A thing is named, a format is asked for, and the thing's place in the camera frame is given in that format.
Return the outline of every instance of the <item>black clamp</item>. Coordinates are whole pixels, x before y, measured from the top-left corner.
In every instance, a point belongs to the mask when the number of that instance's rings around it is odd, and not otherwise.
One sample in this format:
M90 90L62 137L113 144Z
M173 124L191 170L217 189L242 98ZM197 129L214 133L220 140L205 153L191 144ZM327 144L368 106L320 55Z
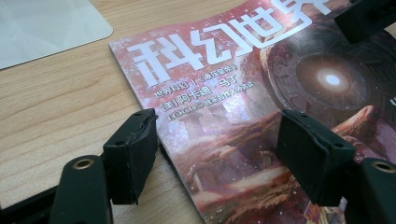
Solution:
M380 159L354 162L356 148L304 113L285 110L276 153L312 203L347 200L346 222L396 223L396 165Z
M99 156L82 156L63 169L59 186L0 212L0 223L113 223L111 202L138 202L158 148L154 109L132 114Z
M358 43L396 22L395 0L354 0L334 20L349 43Z

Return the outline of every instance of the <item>magazine cover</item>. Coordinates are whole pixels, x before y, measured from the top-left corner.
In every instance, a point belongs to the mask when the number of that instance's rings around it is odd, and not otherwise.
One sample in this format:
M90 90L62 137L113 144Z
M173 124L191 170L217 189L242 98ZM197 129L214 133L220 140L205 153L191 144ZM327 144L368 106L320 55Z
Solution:
M276 156L282 109L341 135L356 161L396 162L396 41L349 44L333 20L347 7L248 0L109 43L206 223L345 222L345 200L312 204Z

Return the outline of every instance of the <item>wooden table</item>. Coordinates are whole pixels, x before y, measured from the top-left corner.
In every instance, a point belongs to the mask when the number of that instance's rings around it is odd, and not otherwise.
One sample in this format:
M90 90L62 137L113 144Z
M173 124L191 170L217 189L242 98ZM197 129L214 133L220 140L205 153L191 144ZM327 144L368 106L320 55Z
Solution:
M92 0L113 26L103 40L0 71L0 203L8 207L58 184L75 157L102 145L140 110L107 43L219 14L244 0ZM113 206L115 223L201 223L161 152L139 198Z

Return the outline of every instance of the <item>metal rivet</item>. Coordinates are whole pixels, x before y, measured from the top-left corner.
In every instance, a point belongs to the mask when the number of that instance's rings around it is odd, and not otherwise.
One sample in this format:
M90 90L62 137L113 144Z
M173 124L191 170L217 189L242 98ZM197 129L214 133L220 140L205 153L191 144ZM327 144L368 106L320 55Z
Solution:
M73 168L75 168L76 170L83 170L83 169L87 169L88 167L93 165L93 160L91 159L84 159L81 161L76 161L73 164Z
M385 162L382 162L382 161L374 161L374 162L372 163L372 165L373 165L376 169L378 169L378 170L380 170L380 171L382 171L382 172L386 172L386 173L390 173L390 174L396 173L396 169L395 169L393 166L390 166L389 164L387 164L387 163L385 163Z

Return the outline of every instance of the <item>wood grain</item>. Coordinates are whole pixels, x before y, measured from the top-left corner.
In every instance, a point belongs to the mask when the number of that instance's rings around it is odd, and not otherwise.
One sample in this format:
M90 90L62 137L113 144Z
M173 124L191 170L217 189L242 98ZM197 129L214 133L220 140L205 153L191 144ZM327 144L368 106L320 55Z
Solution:
M57 185L68 161L101 154L105 141L140 109L111 55L109 41L205 19L243 2L92 0L113 26L112 36L1 70L1 206ZM202 222L161 152L139 202L114 206L115 223Z

